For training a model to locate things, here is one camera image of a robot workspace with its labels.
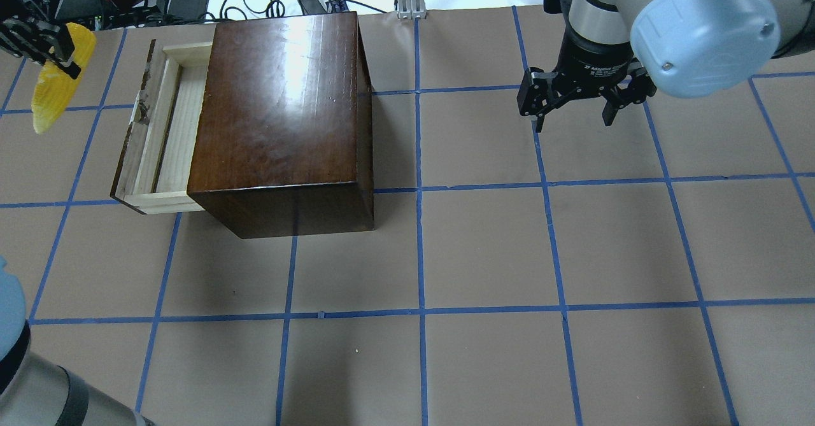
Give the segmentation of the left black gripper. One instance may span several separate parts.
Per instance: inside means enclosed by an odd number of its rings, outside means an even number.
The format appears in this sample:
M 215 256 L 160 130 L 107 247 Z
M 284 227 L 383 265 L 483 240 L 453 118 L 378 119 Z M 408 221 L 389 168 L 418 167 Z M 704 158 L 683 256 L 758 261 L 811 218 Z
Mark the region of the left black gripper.
M 40 22 L 26 0 L 1 0 L 1 46 L 14 57 L 28 57 L 41 66 L 51 62 L 76 80 L 81 68 L 73 60 L 75 50 L 66 25 Z

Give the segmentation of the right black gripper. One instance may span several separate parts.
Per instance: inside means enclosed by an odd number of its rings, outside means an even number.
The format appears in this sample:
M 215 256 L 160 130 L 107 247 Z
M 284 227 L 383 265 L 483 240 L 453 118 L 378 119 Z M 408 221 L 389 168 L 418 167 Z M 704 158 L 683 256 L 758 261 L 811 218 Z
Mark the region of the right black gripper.
M 626 87 L 618 84 L 628 75 Z M 542 132 L 548 113 L 572 99 L 602 97 L 606 105 L 602 120 L 613 124 L 619 110 L 629 104 L 642 104 L 654 96 L 657 87 L 640 60 L 634 60 L 629 42 L 595 43 L 567 31 L 564 34 L 555 73 L 537 67 L 526 68 L 517 94 L 518 113 L 533 117 L 535 132 Z

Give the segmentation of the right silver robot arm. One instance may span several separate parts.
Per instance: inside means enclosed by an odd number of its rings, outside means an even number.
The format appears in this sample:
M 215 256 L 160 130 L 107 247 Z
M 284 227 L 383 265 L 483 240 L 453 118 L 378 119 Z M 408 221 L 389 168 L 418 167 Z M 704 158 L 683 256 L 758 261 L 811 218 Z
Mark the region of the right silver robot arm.
M 772 59 L 813 50 L 813 0 L 542 0 L 563 16 L 553 70 L 527 68 L 520 115 L 603 98 L 611 126 L 656 92 L 691 99 L 730 89 Z

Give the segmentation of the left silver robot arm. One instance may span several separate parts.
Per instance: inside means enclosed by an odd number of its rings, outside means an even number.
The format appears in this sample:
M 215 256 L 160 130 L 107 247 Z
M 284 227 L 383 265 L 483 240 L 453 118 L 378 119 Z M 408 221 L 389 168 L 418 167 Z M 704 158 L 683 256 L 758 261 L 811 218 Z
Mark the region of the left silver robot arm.
M 2 49 L 40 64 L 31 109 L 41 135 L 64 114 L 96 46 L 90 29 L 59 24 L 35 0 L 2 0 Z M 2 272 L 3 425 L 150 425 L 152 421 L 31 348 L 17 276 Z

